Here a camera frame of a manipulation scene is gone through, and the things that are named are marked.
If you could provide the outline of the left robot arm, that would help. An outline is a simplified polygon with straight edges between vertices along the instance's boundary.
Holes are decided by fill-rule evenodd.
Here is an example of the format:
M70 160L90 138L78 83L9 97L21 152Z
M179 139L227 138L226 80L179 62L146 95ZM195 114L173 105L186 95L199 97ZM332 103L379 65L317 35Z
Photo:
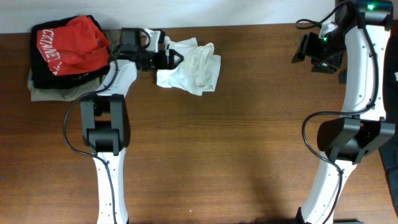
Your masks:
M124 158L131 139L125 97L140 70L172 70L184 57L176 50L124 54L110 63L96 92L81 100L83 141L89 147L98 179L98 223L129 221L124 200Z

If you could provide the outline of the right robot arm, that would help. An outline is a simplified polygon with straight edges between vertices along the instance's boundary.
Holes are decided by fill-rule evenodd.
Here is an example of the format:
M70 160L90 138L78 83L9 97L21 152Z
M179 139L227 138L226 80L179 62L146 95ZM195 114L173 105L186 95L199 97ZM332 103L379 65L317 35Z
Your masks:
M332 223L352 171L395 134L395 124L386 119L382 90L393 12L391 1L337 1L324 19L295 23L306 34L293 62L310 57L313 72L332 74L343 59L348 61L343 107L318 129L311 152L320 164L296 223Z

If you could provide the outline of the white t-shirt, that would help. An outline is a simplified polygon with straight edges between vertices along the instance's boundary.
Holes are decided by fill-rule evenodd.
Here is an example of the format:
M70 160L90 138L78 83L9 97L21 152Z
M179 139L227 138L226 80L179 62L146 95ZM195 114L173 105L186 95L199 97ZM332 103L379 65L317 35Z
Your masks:
M214 92L220 75L221 57L215 55L215 46L199 46L197 39L174 42L165 37L167 48L176 50L184 60L173 70L158 70L156 84L162 88L179 88L193 95Z

